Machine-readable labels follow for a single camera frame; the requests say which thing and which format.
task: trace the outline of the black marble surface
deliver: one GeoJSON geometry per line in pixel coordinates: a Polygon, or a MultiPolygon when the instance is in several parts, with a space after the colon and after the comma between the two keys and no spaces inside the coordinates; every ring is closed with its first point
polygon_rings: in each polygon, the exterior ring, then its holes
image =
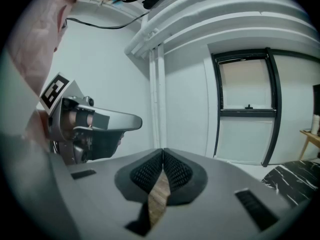
{"type": "Polygon", "coordinates": [[[311,199],[320,185],[320,164],[311,161],[286,162],[271,170],[262,180],[282,195],[292,207],[311,199]]]}

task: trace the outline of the pink fabric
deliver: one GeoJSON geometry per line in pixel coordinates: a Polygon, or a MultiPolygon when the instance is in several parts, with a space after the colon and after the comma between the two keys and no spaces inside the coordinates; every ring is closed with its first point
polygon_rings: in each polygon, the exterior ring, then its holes
{"type": "MultiPolygon", "coordinates": [[[[33,0],[26,8],[7,41],[8,52],[30,88],[40,96],[48,77],[54,51],[67,27],[63,28],[74,0],[33,0]]],[[[49,150],[43,122],[34,111],[26,136],[49,150]]]]}

